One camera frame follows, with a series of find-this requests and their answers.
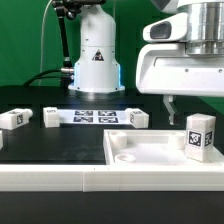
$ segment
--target white tray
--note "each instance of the white tray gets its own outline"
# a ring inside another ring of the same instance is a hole
[[[114,147],[111,134],[116,132],[127,135],[127,145],[119,149]],[[159,130],[105,130],[104,152],[107,165],[120,165],[115,161],[117,155],[134,157],[135,162],[122,163],[122,165],[198,165],[211,166],[222,165],[224,156],[214,147],[210,152],[210,160],[206,163],[189,159],[184,150],[170,148],[168,144],[170,135],[185,135],[185,131],[159,131]]]

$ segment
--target dark green wall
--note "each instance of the dark green wall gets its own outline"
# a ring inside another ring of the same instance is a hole
[[[2,1],[0,13],[0,85],[20,85],[40,71],[41,25],[49,0]],[[103,6],[113,14],[113,0]],[[135,87],[137,56],[146,44],[142,39],[144,26],[165,18],[150,0],[117,0],[116,58],[122,66],[122,82]],[[73,62],[79,58],[79,18],[66,21],[69,48]],[[44,70],[62,66],[62,51],[56,14],[50,8],[45,29]],[[42,85],[58,85],[43,81]],[[223,98],[203,98],[224,112]]]

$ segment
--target black tabletop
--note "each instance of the black tabletop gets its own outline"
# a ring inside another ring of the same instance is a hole
[[[1,164],[105,164],[104,129],[132,126],[62,125],[44,128],[42,108],[124,110],[140,108],[150,115],[149,129],[184,130],[194,113],[217,118],[215,146],[224,152],[224,115],[197,97],[177,97],[179,126],[170,126],[162,96],[128,90],[124,97],[88,102],[57,87],[0,88],[0,112],[30,108],[28,125],[3,130]],[[1,192],[0,223],[222,224],[224,192]]]
[[[139,108],[149,114],[149,129],[186,128],[186,117],[194,113],[214,115],[217,118],[215,146],[224,152],[224,115],[215,111],[197,97],[177,97],[176,107],[182,114],[179,125],[169,124],[169,114],[162,96],[141,95],[127,90],[123,97],[110,100],[87,101],[69,96],[58,87],[0,88],[0,112],[15,108],[30,108],[30,123],[3,130],[4,147],[0,163],[7,164],[105,164],[103,150],[104,129],[134,129],[131,125],[78,125],[63,124],[60,128],[45,128],[43,107],[76,110],[125,110]]]

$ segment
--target white cube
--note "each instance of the white cube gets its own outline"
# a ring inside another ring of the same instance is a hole
[[[29,123],[29,118],[33,115],[30,109],[14,109],[0,114],[0,128],[13,130]]]
[[[57,107],[43,108],[44,124],[46,128],[53,128],[60,126],[60,118]]]
[[[209,162],[213,152],[216,117],[194,114],[187,117],[185,155],[201,162]]]
[[[130,112],[130,122],[135,128],[148,128],[149,115],[140,109],[133,109]]]

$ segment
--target metal bracket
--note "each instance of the metal bracket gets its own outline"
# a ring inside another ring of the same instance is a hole
[[[163,97],[163,103],[170,114],[169,121],[171,125],[179,124],[179,114],[177,113],[177,109],[175,107],[175,100],[176,97],[173,95],[164,95]]]

